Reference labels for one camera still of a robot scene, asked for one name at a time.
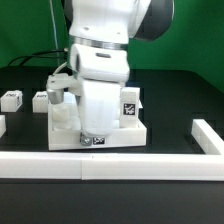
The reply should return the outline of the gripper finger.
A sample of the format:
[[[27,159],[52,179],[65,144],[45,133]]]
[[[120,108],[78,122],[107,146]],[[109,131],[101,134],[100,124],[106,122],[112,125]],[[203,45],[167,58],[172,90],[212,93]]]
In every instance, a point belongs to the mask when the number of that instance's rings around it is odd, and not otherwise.
[[[83,146],[91,146],[92,145],[92,138],[84,135],[83,133],[80,134],[80,143]]]

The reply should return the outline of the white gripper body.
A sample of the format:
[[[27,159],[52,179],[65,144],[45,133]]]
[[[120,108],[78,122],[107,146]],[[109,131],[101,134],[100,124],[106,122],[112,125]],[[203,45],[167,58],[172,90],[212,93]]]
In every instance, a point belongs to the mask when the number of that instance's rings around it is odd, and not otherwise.
[[[120,85],[129,78],[127,52],[73,44],[69,63],[81,83],[82,130],[108,133],[117,117]]]

